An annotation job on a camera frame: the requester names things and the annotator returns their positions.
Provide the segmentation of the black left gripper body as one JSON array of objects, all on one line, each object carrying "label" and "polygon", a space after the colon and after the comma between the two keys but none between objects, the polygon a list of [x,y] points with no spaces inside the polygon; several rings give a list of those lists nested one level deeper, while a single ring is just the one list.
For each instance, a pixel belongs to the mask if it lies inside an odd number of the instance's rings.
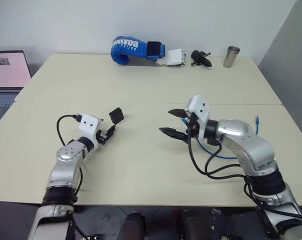
[{"label": "black left gripper body", "polygon": [[98,144],[104,145],[108,140],[108,136],[103,134],[101,130],[98,130],[96,132],[96,140],[97,140]]}]

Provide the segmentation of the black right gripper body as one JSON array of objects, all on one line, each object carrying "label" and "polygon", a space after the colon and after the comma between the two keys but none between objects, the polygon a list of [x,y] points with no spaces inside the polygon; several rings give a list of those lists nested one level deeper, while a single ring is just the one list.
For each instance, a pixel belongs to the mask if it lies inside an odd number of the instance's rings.
[{"label": "black right gripper body", "polygon": [[186,134],[193,139],[198,139],[199,123],[195,113],[191,113],[190,117],[183,118],[182,121],[187,126]]}]

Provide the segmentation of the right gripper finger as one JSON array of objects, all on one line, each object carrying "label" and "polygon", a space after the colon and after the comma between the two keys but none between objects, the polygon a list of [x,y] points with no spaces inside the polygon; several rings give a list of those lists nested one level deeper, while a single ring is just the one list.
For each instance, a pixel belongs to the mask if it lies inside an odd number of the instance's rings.
[{"label": "right gripper finger", "polygon": [[174,128],[168,127],[160,127],[159,130],[170,138],[181,140],[184,143],[188,142],[188,134],[187,132],[179,132]]},{"label": "right gripper finger", "polygon": [[188,115],[184,109],[171,109],[168,111],[168,113],[178,118],[188,118]]}]

